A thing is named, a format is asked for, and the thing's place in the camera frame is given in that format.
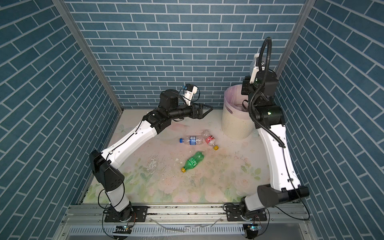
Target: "trash can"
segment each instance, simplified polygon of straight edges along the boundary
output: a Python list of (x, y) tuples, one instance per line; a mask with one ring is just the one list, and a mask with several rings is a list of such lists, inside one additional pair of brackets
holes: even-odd
[(234, 85), (224, 92), (221, 129), (227, 136), (234, 139), (244, 139), (255, 129), (248, 111), (242, 106), (243, 101), (248, 100), (248, 96), (241, 95), (241, 88), (241, 84)]

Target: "blue bottle label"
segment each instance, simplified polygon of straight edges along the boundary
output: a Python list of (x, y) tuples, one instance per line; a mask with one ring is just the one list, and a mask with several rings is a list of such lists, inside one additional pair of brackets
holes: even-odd
[(189, 145), (196, 145), (196, 136), (189, 137)]

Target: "brick pattern wallpaper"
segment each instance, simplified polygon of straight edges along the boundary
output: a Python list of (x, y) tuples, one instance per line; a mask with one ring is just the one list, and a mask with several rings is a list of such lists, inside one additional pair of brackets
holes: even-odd
[(162, 90), (195, 82), (199, 102), (249, 74), (263, 40), (274, 69), (305, 0), (67, 0), (125, 108), (153, 108)]
[(52, 238), (117, 111), (51, 0), (0, 6), (0, 239)]
[(384, 2), (317, 0), (277, 95), (319, 239), (384, 239)]

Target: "floral tablecloth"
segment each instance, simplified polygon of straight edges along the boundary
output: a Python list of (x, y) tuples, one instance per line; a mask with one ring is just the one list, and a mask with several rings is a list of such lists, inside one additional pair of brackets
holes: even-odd
[[(147, 110), (125, 110), (111, 144), (137, 125)], [(138, 148), (119, 170), (124, 174), (125, 192), (134, 203), (163, 202), (238, 202), (270, 182), (266, 153), (257, 132), (243, 140), (227, 137), (221, 130), (222, 110), (213, 110), (204, 119), (186, 118), (172, 122), (156, 137)], [(184, 135), (197, 135), (208, 129), (217, 139), (219, 150), (207, 144), (187, 146), (179, 143)], [(202, 151), (204, 160), (194, 169), (181, 172), (185, 161)], [(96, 203), (102, 185), (94, 178), (83, 200)], [(104, 193), (101, 203), (107, 203)]]

